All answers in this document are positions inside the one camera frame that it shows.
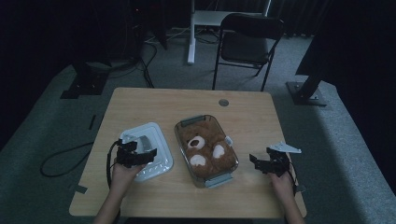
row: black office chair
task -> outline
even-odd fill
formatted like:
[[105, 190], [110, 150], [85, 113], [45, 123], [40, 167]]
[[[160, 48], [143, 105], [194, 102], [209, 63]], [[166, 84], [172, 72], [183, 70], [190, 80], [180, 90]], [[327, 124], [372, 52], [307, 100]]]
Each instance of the black office chair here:
[[[218, 55], [212, 90], [216, 86], [219, 64], [258, 69], [255, 77], [268, 64], [262, 83], [263, 91], [276, 45], [282, 35], [283, 21], [279, 19], [251, 16], [243, 13], [231, 13], [226, 16], [222, 20], [219, 30]], [[274, 40], [269, 50], [267, 39]]]

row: stuffed animal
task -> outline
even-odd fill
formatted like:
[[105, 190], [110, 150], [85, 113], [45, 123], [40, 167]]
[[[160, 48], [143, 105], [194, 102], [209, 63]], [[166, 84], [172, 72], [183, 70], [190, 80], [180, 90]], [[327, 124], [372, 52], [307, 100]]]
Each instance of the stuffed animal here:
[[186, 158], [197, 177], [207, 178], [235, 166], [235, 154], [225, 137], [218, 126], [205, 120], [185, 127], [180, 133]]

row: white desk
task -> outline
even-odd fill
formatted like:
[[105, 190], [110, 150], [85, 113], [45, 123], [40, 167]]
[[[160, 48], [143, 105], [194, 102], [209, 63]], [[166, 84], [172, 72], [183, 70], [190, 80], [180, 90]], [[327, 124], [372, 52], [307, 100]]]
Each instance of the white desk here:
[[[266, 16], [271, 0], [267, 1], [263, 13], [246, 13], [249, 15], [263, 15]], [[191, 0], [191, 32], [190, 32], [190, 47], [189, 47], [189, 59], [188, 64], [194, 64], [195, 61], [195, 25], [210, 25], [210, 26], [220, 26], [221, 21], [228, 14], [233, 13], [229, 11], [202, 11], [195, 10], [195, 0]]]

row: chair backrest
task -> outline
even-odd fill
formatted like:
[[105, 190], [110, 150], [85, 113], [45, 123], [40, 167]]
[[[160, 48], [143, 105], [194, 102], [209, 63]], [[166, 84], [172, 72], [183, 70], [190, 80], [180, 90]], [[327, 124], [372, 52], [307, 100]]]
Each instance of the chair backrest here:
[[242, 35], [278, 40], [284, 34], [283, 21], [264, 16], [231, 13], [221, 22], [220, 29], [232, 30]]

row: white plastic lid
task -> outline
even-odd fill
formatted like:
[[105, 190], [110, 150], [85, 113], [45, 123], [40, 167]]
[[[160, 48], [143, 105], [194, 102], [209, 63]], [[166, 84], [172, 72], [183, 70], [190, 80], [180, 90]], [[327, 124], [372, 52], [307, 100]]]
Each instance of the white plastic lid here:
[[166, 144], [163, 132], [157, 123], [150, 122], [130, 130], [124, 131], [120, 135], [122, 142], [125, 141], [136, 141], [137, 142], [137, 153], [147, 152], [147, 145], [143, 146], [142, 140], [148, 139], [151, 145], [150, 149], [157, 148], [157, 156], [154, 157], [154, 161], [150, 162], [142, 171], [137, 174], [134, 181], [143, 182], [154, 176], [161, 175], [168, 172], [173, 166], [173, 158]]

